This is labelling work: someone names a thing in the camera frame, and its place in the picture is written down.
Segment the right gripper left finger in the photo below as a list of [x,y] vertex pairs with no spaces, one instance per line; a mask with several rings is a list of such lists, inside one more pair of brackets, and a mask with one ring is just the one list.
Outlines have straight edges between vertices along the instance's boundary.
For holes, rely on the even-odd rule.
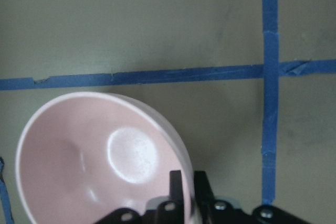
[[131,208],[119,208],[97,223],[184,223],[184,196],[182,173],[172,170],[169,174],[169,195],[148,201],[143,215]]

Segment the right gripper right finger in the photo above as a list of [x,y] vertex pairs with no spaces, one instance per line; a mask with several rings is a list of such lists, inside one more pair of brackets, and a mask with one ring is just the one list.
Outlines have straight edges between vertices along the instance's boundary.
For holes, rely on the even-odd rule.
[[260,205],[251,214],[228,199],[215,197],[205,171],[194,172],[195,199],[202,223],[304,223],[307,221],[280,208]]

